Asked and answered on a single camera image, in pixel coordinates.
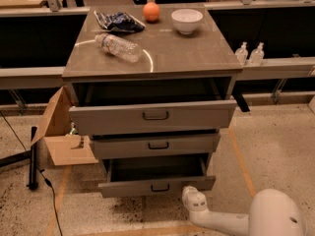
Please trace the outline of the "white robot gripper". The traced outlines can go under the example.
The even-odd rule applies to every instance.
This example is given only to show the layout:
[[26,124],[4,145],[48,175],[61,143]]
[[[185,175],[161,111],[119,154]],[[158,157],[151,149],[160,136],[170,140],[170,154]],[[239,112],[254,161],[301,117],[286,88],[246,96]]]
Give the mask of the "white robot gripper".
[[183,188],[182,203],[188,211],[204,211],[208,208],[206,196],[193,186]]

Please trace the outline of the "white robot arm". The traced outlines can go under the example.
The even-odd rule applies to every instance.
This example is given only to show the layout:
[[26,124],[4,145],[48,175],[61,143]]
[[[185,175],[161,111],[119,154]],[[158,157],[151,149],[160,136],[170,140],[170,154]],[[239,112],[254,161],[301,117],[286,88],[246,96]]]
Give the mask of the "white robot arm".
[[252,200],[248,214],[210,211],[206,196],[186,186],[182,202],[196,226],[228,236],[307,236],[308,226],[297,204],[287,194],[260,191]]

